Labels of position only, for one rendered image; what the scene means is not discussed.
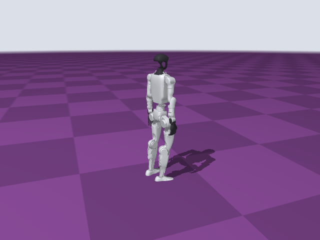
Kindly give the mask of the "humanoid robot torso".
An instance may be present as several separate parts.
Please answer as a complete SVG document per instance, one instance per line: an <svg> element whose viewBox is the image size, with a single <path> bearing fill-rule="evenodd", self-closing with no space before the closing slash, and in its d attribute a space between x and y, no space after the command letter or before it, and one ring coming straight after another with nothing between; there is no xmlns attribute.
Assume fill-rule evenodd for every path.
<svg viewBox="0 0 320 240"><path fill-rule="evenodd" d="M167 84L165 82L165 76L170 76L166 72L164 74L156 75L154 73L150 76L150 88L151 88L151 96L154 103L157 103L155 109L153 109L153 118L157 122L161 122L162 116L167 116L168 113L165 110L165 103L168 103L168 95L167 95Z"/></svg>

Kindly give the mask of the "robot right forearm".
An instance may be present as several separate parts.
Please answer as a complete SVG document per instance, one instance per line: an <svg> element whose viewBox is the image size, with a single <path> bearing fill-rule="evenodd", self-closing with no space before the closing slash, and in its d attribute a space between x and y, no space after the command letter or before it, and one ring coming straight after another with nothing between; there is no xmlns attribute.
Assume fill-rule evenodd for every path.
<svg viewBox="0 0 320 240"><path fill-rule="evenodd" d="M176 98L172 97L170 100L170 104L168 105L168 117L169 119L172 119L172 122L176 121L175 118L175 104L176 104Z"/></svg>

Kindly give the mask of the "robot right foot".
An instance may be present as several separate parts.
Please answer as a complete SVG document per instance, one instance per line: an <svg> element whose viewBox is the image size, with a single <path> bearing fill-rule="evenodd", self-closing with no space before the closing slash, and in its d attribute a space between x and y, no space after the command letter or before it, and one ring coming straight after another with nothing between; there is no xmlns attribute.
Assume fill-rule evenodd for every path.
<svg viewBox="0 0 320 240"><path fill-rule="evenodd" d="M174 178L173 177L168 177L168 176L165 176L164 175L164 178L160 178L160 176L156 176L155 177L155 181L156 182L160 182L160 181L171 181L173 180Z"/></svg>

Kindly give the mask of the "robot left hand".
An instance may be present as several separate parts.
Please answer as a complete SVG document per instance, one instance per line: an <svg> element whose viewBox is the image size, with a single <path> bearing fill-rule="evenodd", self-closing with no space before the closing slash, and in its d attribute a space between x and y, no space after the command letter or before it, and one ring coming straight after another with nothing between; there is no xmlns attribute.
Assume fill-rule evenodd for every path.
<svg viewBox="0 0 320 240"><path fill-rule="evenodd" d="M148 112L148 110L147 110L147 112ZM153 112L153 109L152 109L152 112ZM149 114L150 114L150 113L148 112L148 115L149 115ZM150 118L149 118L149 116L148 116L148 126L149 126L149 125L152 126L152 122L153 122L153 121L151 121Z"/></svg>

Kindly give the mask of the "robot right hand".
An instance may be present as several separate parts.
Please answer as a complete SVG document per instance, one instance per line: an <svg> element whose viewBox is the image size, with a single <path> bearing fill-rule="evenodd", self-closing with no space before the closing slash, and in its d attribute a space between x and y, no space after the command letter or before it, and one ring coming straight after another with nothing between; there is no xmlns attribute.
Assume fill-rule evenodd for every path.
<svg viewBox="0 0 320 240"><path fill-rule="evenodd" d="M169 118L169 123L171 124L170 126L170 134L168 134L169 136L172 136L176 133L176 130L177 130L177 126L176 126L176 121L172 122L172 119Z"/></svg>

